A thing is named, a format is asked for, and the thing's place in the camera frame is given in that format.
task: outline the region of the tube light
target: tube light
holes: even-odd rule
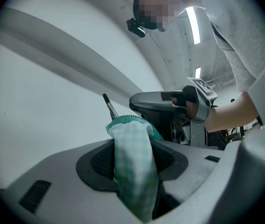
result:
[[[197,22],[194,8],[188,7],[187,13],[188,13],[189,22],[190,22],[190,25],[193,31],[194,44],[196,45],[200,43],[200,33],[199,33],[199,27],[198,27],[198,22]]]
[[[200,78],[200,75],[201,75],[201,67],[198,67],[198,68],[196,68],[196,75],[195,75],[195,77],[196,78]]]

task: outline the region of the person's arm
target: person's arm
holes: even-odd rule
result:
[[[210,133],[247,125],[257,116],[258,111],[250,96],[247,92],[243,92],[237,100],[229,105],[212,108],[204,126]]]

